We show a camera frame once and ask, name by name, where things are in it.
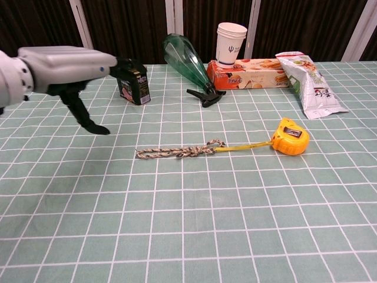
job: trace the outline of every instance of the white paper cup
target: white paper cup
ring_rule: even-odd
[[[216,65],[232,68],[246,38],[247,28],[232,22],[222,22],[217,27]]]

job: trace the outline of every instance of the dark curtain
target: dark curtain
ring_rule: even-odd
[[[377,28],[373,32],[360,61],[376,61],[377,60]]]
[[[203,62],[215,58],[217,26],[234,22],[249,27],[252,0],[183,0],[183,33]],[[243,58],[246,39],[238,58]]]
[[[165,63],[164,0],[82,0],[93,47],[143,64]]]
[[[24,46],[82,46],[69,0],[0,0],[0,50]]]
[[[366,0],[262,0],[253,58],[301,51],[314,61],[340,61]]]

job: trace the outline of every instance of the tape measure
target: tape measure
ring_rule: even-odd
[[[301,154],[309,144],[309,134],[302,127],[289,118],[283,118],[271,141],[264,143],[253,143],[244,146],[215,147],[217,152],[231,152],[234,150],[254,149],[262,146],[272,146],[273,149],[287,155]]]

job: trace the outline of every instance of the braided rope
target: braided rope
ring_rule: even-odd
[[[210,140],[205,146],[189,146],[175,149],[144,149],[136,152],[136,157],[140,159],[152,159],[169,157],[175,155],[176,158],[184,157],[196,157],[202,153],[214,154],[214,144],[218,144],[219,147],[225,147],[225,143],[219,139]]]

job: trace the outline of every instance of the plastic snack package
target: plastic snack package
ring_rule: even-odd
[[[348,112],[340,106],[334,92],[309,56],[297,51],[278,53],[275,56],[295,92],[300,94],[304,113],[309,120],[332,113]]]

